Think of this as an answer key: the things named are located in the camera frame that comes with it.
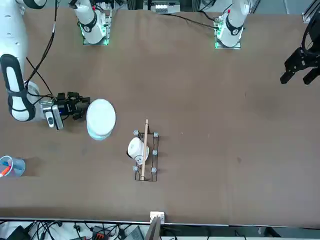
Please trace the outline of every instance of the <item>white bracket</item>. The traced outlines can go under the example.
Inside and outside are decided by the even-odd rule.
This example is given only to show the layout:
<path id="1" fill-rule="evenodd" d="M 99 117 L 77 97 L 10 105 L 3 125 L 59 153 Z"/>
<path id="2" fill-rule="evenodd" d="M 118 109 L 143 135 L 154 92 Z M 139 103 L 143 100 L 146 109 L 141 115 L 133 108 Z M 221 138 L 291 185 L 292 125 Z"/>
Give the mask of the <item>white bracket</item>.
<path id="1" fill-rule="evenodd" d="M 160 217 L 161 223 L 160 224 L 165 224 L 165 213 L 163 211 L 151 211 L 150 212 L 150 223 L 154 218 Z"/>

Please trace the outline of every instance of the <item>orange object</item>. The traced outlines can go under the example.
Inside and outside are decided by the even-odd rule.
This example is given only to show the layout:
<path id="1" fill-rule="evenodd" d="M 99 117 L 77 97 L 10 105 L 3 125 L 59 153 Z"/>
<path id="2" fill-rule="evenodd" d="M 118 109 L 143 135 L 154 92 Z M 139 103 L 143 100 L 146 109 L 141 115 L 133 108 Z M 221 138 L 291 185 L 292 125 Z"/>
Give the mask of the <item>orange object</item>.
<path id="1" fill-rule="evenodd" d="M 7 166 L 1 173 L 0 173 L 0 177 L 5 176 L 11 169 L 11 166 Z"/>

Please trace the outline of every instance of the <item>black device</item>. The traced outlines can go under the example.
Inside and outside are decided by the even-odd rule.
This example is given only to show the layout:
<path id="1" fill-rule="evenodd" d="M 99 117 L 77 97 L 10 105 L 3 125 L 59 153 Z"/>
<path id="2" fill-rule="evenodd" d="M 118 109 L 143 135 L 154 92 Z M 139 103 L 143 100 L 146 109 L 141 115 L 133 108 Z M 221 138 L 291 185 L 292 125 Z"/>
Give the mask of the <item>black device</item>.
<path id="1" fill-rule="evenodd" d="M 18 226 L 6 240 L 30 240 L 31 237 L 22 226 Z"/>
<path id="2" fill-rule="evenodd" d="M 60 116 L 72 116 L 73 120 L 78 120 L 83 117 L 90 105 L 90 97 L 80 96 L 77 92 L 69 91 L 58 93 L 56 100 L 53 103 L 58 106 Z"/>
<path id="3" fill-rule="evenodd" d="M 284 62 L 285 73 L 280 81 L 286 84 L 296 72 L 307 68 L 312 68 L 307 75 L 303 77 L 303 82 L 309 85 L 317 76 L 320 75 L 320 7 L 315 11 L 308 26 L 306 27 L 301 46 L 298 47 L 291 56 Z M 306 48 L 306 38 L 310 36 L 312 46 Z"/>

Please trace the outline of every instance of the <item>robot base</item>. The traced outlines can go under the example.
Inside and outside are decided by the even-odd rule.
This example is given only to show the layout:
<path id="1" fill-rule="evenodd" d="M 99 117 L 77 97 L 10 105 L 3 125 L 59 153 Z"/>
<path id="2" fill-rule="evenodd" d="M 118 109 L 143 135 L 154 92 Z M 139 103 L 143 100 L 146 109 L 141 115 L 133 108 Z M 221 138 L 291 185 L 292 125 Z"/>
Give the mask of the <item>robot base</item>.
<path id="1" fill-rule="evenodd" d="M 214 48 L 215 49 L 241 49 L 241 42 L 240 40 L 238 43 L 232 47 L 225 46 L 221 43 L 221 41 L 218 39 L 218 35 L 221 34 L 221 28 L 223 27 L 223 16 L 219 16 L 219 18 L 214 22 L 213 24 L 215 27 L 218 27 L 219 30 L 214 30 Z"/>
<path id="2" fill-rule="evenodd" d="M 111 29 L 111 22 L 112 22 L 112 9 L 109 7 L 106 10 L 108 10 L 107 14 L 105 12 L 100 12 L 98 10 L 96 10 L 95 12 L 97 14 L 99 14 L 98 19 L 101 19 L 102 23 L 101 23 L 101 31 L 103 33 L 105 33 L 105 36 L 97 43 L 92 44 L 89 43 L 86 38 L 85 38 L 85 34 L 83 32 L 83 29 L 80 26 L 81 32 L 82 32 L 82 36 L 83 36 L 83 45 L 97 45 L 97 46 L 107 46 L 109 44 L 110 41 L 110 29 Z"/>

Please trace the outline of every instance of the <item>white mug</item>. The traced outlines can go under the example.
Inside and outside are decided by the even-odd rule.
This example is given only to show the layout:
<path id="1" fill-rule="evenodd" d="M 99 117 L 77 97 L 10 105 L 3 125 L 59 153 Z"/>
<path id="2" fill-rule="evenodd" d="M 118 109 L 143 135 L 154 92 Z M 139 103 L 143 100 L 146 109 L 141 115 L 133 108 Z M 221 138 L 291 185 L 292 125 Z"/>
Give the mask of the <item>white mug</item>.
<path id="1" fill-rule="evenodd" d="M 140 138 L 135 137 L 133 138 L 128 146 L 128 154 L 131 158 L 133 158 L 138 165 L 142 165 L 143 163 L 143 155 L 144 155 L 144 142 L 140 140 Z M 149 156 L 149 147 L 146 146 L 146 158 L 147 160 Z"/>

